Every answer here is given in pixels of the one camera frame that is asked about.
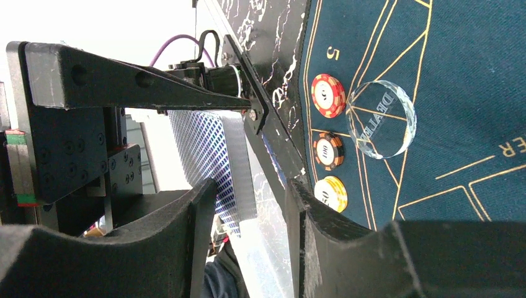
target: poker chip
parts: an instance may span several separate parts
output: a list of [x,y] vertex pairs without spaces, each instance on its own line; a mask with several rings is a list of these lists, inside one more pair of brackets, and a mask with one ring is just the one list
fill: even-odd
[[343,85],[336,78],[325,73],[314,78],[311,94],[314,106],[327,118],[341,114],[347,104]]
[[337,177],[328,176],[319,180],[314,186],[314,196],[339,213],[347,207],[347,191]]
[[342,140],[329,132],[322,132],[313,143],[316,162],[326,171],[332,171],[344,162],[344,146]]

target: gold line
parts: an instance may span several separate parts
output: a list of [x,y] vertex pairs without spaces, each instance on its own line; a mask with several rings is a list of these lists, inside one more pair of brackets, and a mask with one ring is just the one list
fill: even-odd
[[371,229],[371,221],[369,221],[369,211],[367,210],[367,202],[365,201],[365,192],[363,191],[363,180],[362,180],[362,167],[360,166],[360,157],[358,155],[358,146],[356,148],[356,161],[358,162],[358,172],[360,175],[360,186],[362,187],[362,198],[363,206],[365,207],[365,216],[367,216],[367,224],[369,225],[369,230]]
[[[306,63],[305,63],[305,67],[303,69],[303,89],[305,91],[305,102],[306,102],[306,105],[307,105],[307,111],[306,111],[306,114],[307,114],[307,125],[308,125],[308,128],[309,128],[309,143],[312,144],[312,131],[311,131],[311,117],[310,117],[310,92],[308,90],[308,86],[307,86],[307,77],[308,77],[308,70],[309,70],[309,65],[310,65],[310,60],[311,60],[311,52],[312,52],[312,46],[314,44],[314,38],[316,36],[316,30],[318,28],[318,20],[319,20],[319,12],[321,10],[321,5],[323,3],[323,0],[319,0],[318,3],[317,3],[317,6],[316,6],[316,12],[314,14],[314,23],[313,23],[313,27],[311,29],[311,36],[310,36],[310,40],[309,40],[309,46],[307,48],[307,54],[306,54]],[[313,152],[312,152],[312,146],[309,146],[309,151],[311,153],[311,167],[312,167],[312,170],[313,170],[313,176],[314,176],[314,179],[317,181],[318,180],[318,173],[316,172],[316,167],[314,166],[314,156],[313,156]]]
[[422,0],[415,0],[416,2],[422,4],[423,6],[427,7],[427,8],[431,8],[431,6],[428,4],[428,3],[425,3],[424,1]]
[[429,26],[431,25],[431,11],[433,10],[433,0],[429,1],[429,12],[427,13],[426,36],[424,37],[424,44],[422,45],[422,53],[420,54],[420,62],[418,63],[418,72],[416,73],[416,84],[414,85],[414,92],[412,96],[412,104],[416,101],[416,93],[418,91],[418,84],[420,83],[420,72],[422,70],[422,62],[424,61],[424,52],[426,51],[427,36],[429,35]]
[[[352,111],[352,113],[356,116],[356,120],[358,120],[358,123],[360,123],[360,126],[362,127],[362,131],[365,130],[365,127],[363,126],[362,121],[360,121],[360,118],[358,117],[358,114],[356,114],[355,111]],[[352,126],[352,130],[354,130],[354,120],[352,121],[352,125],[353,125]],[[369,140],[368,143],[371,143],[371,146],[373,147],[373,150],[375,151],[376,154],[378,154],[378,150],[375,147],[375,144],[373,144],[373,141]],[[396,180],[395,175],[393,174],[393,171],[391,170],[391,167],[389,166],[389,163],[387,163],[387,161],[385,159],[383,161],[385,162],[385,165],[387,166],[387,170],[389,171],[389,173],[391,173],[391,177],[393,177],[394,184],[396,185],[396,187],[398,187],[399,186],[398,181]]]
[[369,191],[369,179],[367,178],[367,166],[365,165],[365,155],[362,152],[362,161],[363,161],[363,172],[365,175],[365,184],[367,185],[367,196],[369,197],[369,207],[371,207],[371,217],[373,219],[373,226],[375,231],[377,230],[377,222],[375,220],[375,211],[373,210],[373,202],[371,201],[371,192]]
[[438,179],[444,178],[444,177],[449,176],[449,175],[451,175],[451,174],[455,174],[455,173],[458,172],[458,171],[462,171],[463,169],[467,169],[467,168],[469,168],[470,166],[474,166],[474,165],[477,165],[477,164],[479,164],[479,163],[483,163],[483,162],[485,162],[486,160],[490,160],[491,158],[494,158],[494,157],[495,157],[495,155],[491,155],[491,156],[488,156],[488,157],[486,157],[486,158],[483,158],[483,159],[481,159],[481,160],[479,160],[479,161],[475,161],[474,163],[470,163],[470,164],[468,164],[468,165],[466,165],[466,166],[463,166],[462,168],[458,168],[458,169],[456,169],[455,171],[451,171],[451,172],[449,172],[449,173],[445,173],[445,174],[443,174],[443,175],[440,175],[440,176],[436,177],[435,180],[438,180]]
[[367,66],[365,66],[365,69],[362,72],[362,76],[358,80],[358,86],[360,86],[360,83],[362,82],[363,76],[365,76],[365,73],[367,72],[367,69],[369,68],[369,65],[371,64],[371,61],[373,61],[373,57],[375,56],[375,52],[377,51],[378,43],[380,43],[381,36],[383,35],[383,31],[385,30],[385,27],[387,26],[387,23],[389,23],[389,19],[391,18],[391,14],[393,13],[393,10],[395,9],[396,3],[398,0],[394,0],[393,6],[391,6],[391,10],[389,11],[389,14],[387,15],[387,19],[385,20],[385,23],[383,23],[383,26],[380,30],[380,34],[378,34],[377,42],[375,44],[375,47],[373,48],[373,51],[371,53],[371,57],[369,57],[369,62],[367,62]]
[[475,212],[477,213],[478,217],[480,218],[480,220],[484,221],[484,218],[482,218],[482,215],[480,214],[480,212],[478,212],[477,208],[475,207],[475,204],[473,203],[473,200],[471,199],[470,195],[468,194],[468,191],[466,190],[466,187],[462,186],[462,185],[459,185],[459,186],[455,186],[453,188],[450,188],[450,189],[447,189],[445,191],[441,191],[441,192],[438,192],[436,194],[432,194],[431,196],[427,196],[427,197],[423,197],[422,199],[418,199],[416,201],[412,201],[410,203],[407,203],[405,205],[402,205],[402,206],[399,206],[398,207],[398,213],[400,213],[400,216],[402,216],[402,219],[403,220],[406,220],[406,218],[404,217],[404,215],[402,214],[402,208],[405,208],[407,206],[410,206],[410,205],[414,205],[414,204],[417,204],[417,203],[420,203],[422,201],[425,201],[425,200],[428,200],[428,199],[431,199],[433,197],[437,197],[437,196],[441,196],[442,194],[446,194],[448,192],[452,192],[452,191],[455,191],[457,189],[462,189],[464,190],[464,194],[466,194],[466,197],[468,198],[469,202],[471,203],[471,206],[473,207],[473,209],[475,210]]
[[389,118],[394,118],[394,119],[398,119],[398,120],[402,120],[402,121],[407,121],[407,119],[402,118],[402,117],[398,117],[398,116],[395,116],[395,115],[388,115],[388,114],[384,114],[384,113],[381,113],[381,112],[364,109],[364,108],[361,108],[361,107],[353,107],[353,106],[351,106],[350,108],[353,109],[353,110],[354,109],[355,110],[360,110],[360,111],[369,112],[369,113],[372,113],[372,114],[382,115],[382,116],[389,117]]
[[[425,33],[426,36],[424,37],[424,43],[422,44],[422,53],[420,54],[420,61],[418,63],[418,72],[416,74],[416,84],[414,85],[414,92],[412,95],[412,103],[414,104],[416,102],[416,93],[418,91],[418,84],[420,83],[420,72],[422,70],[422,61],[424,60],[424,52],[426,51],[426,45],[427,45],[427,36],[429,35],[429,27],[431,25],[431,12],[433,11],[433,0],[429,0],[429,12],[427,13],[427,24]],[[396,206],[398,205],[398,198],[400,197],[400,189],[402,188],[402,180],[404,178],[404,170],[406,168],[406,160],[408,157],[408,150],[404,153],[404,161],[402,163],[402,172],[400,172],[400,180],[398,184],[398,191],[396,192],[396,200],[394,200],[394,207],[393,207],[393,220],[395,219],[396,215]]]
[[400,60],[410,49],[412,49],[415,46],[415,44],[418,43],[420,41],[420,39],[422,39],[422,37],[424,37],[424,35],[426,33],[427,33],[426,30],[423,31],[422,34],[420,34],[420,36],[415,41],[413,41],[413,43],[410,46],[408,46],[407,49],[405,49],[402,52],[402,54],[400,54],[396,59],[394,59],[394,61],[391,63],[391,65],[389,67],[387,67],[386,70],[384,70],[379,76],[377,76],[375,81],[378,81],[383,75],[385,75],[385,73],[388,72],[391,69],[391,67],[393,67],[396,64],[396,62],[398,62],[398,60]]
[[473,190],[473,185],[475,183],[479,183],[479,182],[482,182],[484,180],[488,180],[488,179],[494,178],[496,176],[500,176],[500,175],[507,174],[507,173],[510,173],[510,172],[513,172],[513,171],[517,171],[517,170],[522,169],[522,168],[526,168],[526,164],[524,164],[522,166],[516,166],[515,168],[507,169],[505,171],[498,172],[496,174],[489,175],[489,176],[481,178],[481,179],[477,179],[477,180],[472,181],[472,182],[470,182],[468,184],[468,186],[470,187],[471,193],[473,194],[473,196],[475,197],[475,200],[477,201],[477,204],[480,206],[480,209],[482,209],[482,212],[484,212],[484,215],[488,218],[489,221],[491,221],[491,218],[489,217],[488,213],[486,212],[486,209],[484,209],[484,206],[482,205],[482,203],[480,203],[480,200],[478,199],[475,191]]
[[[330,131],[328,131],[328,130],[321,130],[321,129],[311,129],[311,130],[314,131],[314,132],[330,132]],[[350,138],[350,135],[346,135],[346,134],[344,134],[344,133],[339,133],[339,132],[330,132],[330,133],[333,133],[334,135],[341,135],[341,136],[343,136],[343,137],[348,137],[348,138]]]
[[392,220],[395,220],[396,206],[398,205],[398,198],[400,197],[400,189],[402,188],[402,181],[404,179],[404,169],[406,167],[406,158],[408,157],[408,151],[409,151],[409,149],[407,149],[404,152],[404,161],[402,162],[402,171],[400,172],[400,181],[398,182],[398,190],[396,191],[396,199],[394,200],[394,208],[393,208]]
[[352,87],[354,86],[354,80],[356,79],[356,77],[358,76],[358,72],[362,68],[363,62],[365,61],[367,52],[369,52],[369,47],[371,46],[371,42],[373,41],[373,37],[375,36],[378,25],[380,24],[381,17],[383,16],[383,13],[385,12],[385,9],[387,8],[388,3],[389,3],[389,0],[386,0],[385,5],[383,6],[383,9],[381,10],[380,16],[378,16],[378,20],[377,20],[377,23],[375,24],[375,28],[373,29],[373,32],[371,33],[371,37],[369,38],[369,43],[367,44],[367,48],[365,48],[365,52],[363,53],[362,62],[360,62],[360,66],[358,66],[358,69],[354,73],[354,77],[352,78],[352,82],[350,84],[349,93],[347,95],[347,101],[349,101],[350,94],[352,93]]

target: green tape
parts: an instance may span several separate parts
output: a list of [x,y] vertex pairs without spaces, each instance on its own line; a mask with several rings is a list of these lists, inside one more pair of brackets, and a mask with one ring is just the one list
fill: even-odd
[[7,144],[9,145],[26,145],[25,135],[9,135],[6,134]]
[[18,204],[36,204],[37,198],[34,194],[17,194]]

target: cable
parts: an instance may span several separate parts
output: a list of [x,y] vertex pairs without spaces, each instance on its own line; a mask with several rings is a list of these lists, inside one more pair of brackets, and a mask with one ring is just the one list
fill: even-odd
[[234,68],[234,72],[236,73],[236,78],[238,79],[238,97],[241,97],[241,77],[239,76],[239,70],[234,65],[230,65],[230,67]]
[[[191,41],[193,41],[194,43],[196,43],[197,45],[199,44],[199,41],[195,38],[193,38],[192,36],[190,35],[187,35],[187,34],[179,34],[179,35],[176,35],[172,38],[170,38],[169,40],[167,40],[162,46],[161,48],[157,51],[157,54],[155,54],[155,56],[153,57],[153,59],[151,60],[151,62],[149,63],[150,66],[153,66],[157,60],[159,59],[159,57],[161,56],[161,54],[164,52],[164,50],[166,49],[166,47],[168,47],[168,45],[170,45],[170,43],[178,40],[178,39],[189,39]],[[207,49],[206,48],[203,48],[203,52],[205,54],[205,56],[207,57],[207,60],[208,62],[210,62],[210,64],[212,66],[216,66],[216,64],[214,62],[212,62],[212,58],[210,58],[210,55],[208,54],[207,52]]]

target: poker mat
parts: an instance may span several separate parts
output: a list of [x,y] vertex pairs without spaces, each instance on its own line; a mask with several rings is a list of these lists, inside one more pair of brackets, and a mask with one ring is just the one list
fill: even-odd
[[[299,90],[313,187],[338,177],[348,199],[342,214],[374,230],[390,220],[526,220],[525,7],[312,1]],[[321,73],[347,95],[379,79],[402,87],[417,117],[409,148],[384,160],[358,150],[345,112],[328,119],[313,105],[311,84]],[[332,171],[314,160],[321,132],[343,142],[344,162]]]

